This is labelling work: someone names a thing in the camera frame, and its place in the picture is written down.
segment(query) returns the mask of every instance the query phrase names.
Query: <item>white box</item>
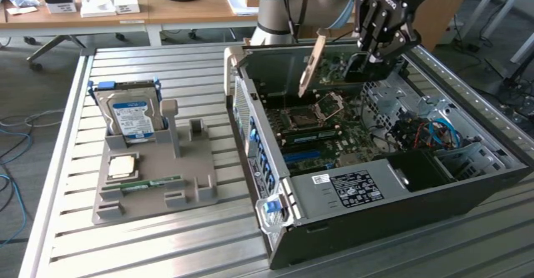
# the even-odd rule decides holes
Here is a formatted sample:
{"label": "white box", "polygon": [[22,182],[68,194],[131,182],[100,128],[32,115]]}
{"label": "white box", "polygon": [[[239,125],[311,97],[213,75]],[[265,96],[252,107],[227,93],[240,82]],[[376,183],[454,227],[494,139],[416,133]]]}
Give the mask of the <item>white box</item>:
{"label": "white box", "polygon": [[115,10],[117,14],[132,14],[141,12],[137,0],[113,0]]}
{"label": "white box", "polygon": [[111,0],[81,0],[81,17],[104,17],[116,14]]}
{"label": "white box", "polygon": [[76,12],[75,0],[44,0],[51,14]]}

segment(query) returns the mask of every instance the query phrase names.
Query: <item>aluminum extrusion table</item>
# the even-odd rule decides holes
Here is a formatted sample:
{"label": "aluminum extrusion table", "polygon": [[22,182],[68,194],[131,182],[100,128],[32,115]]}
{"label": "aluminum extrusion table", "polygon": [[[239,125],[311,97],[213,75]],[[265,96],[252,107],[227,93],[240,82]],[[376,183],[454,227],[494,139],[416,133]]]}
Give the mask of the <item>aluminum extrusion table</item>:
{"label": "aluminum extrusion table", "polygon": [[[80,57],[20,277],[510,278],[534,272],[531,177],[464,216],[271,271],[225,114],[223,50],[229,45],[99,49]],[[415,52],[532,155],[528,136],[430,55]],[[93,226],[104,120],[85,95],[87,82],[155,76],[163,97],[177,101],[177,125],[193,117],[208,125],[221,200],[191,211]],[[420,74],[410,79],[424,93],[436,91]]]}

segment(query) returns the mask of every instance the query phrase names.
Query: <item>green circuit board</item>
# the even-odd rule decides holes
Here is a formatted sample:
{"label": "green circuit board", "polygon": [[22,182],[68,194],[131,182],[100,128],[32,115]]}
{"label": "green circuit board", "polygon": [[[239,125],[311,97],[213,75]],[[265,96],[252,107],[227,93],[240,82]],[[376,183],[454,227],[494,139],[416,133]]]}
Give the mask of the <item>green circuit board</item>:
{"label": "green circuit board", "polygon": [[330,92],[314,104],[265,110],[292,176],[368,162],[387,152],[355,109],[352,98]]}
{"label": "green circuit board", "polygon": [[351,55],[348,53],[324,53],[316,68],[315,77],[322,84],[344,83],[344,68]]}

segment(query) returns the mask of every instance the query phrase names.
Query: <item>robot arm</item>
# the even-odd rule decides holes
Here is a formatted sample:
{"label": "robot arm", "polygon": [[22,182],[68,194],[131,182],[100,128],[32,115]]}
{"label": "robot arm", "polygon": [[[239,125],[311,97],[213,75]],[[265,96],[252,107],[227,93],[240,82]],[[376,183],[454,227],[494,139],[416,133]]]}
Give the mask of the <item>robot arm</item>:
{"label": "robot arm", "polygon": [[291,43],[300,25],[339,28],[351,17],[354,4],[355,0],[259,0],[257,27],[249,43]]}
{"label": "robot arm", "polygon": [[352,57],[346,72],[350,82],[387,78],[392,60],[420,44],[412,28],[415,11],[424,0],[356,0],[354,35],[368,54]]}
{"label": "robot arm", "polygon": [[356,54],[351,58],[346,81],[382,80],[391,72],[394,59],[420,43],[420,35],[411,24],[423,1],[260,0],[257,27],[249,43],[291,43],[299,25],[339,28],[347,23],[355,5],[352,36],[367,54]]}

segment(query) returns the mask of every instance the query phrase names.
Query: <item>gray 3d-printed holder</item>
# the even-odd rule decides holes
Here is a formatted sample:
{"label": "gray 3d-printed holder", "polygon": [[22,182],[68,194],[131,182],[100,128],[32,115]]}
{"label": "gray 3d-printed holder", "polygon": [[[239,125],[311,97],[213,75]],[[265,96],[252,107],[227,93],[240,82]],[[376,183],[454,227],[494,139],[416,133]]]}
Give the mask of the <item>gray 3d-printed holder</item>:
{"label": "gray 3d-printed holder", "polygon": [[[217,202],[217,179],[207,129],[200,119],[189,120],[188,127],[176,127],[176,114],[176,100],[163,100],[161,115],[168,120],[168,128],[155,131],[155,142],[127,144],[123,135],[105,136],[92,209],[95,224],[131,221]],[[128,177],[111,182],[109,161],[117,156],[135,158],[135,170]],[[148,185],[148,181],[167,177],[173,177],[173,180],[160,182],[157,186],[109,189],[121,184]]]}

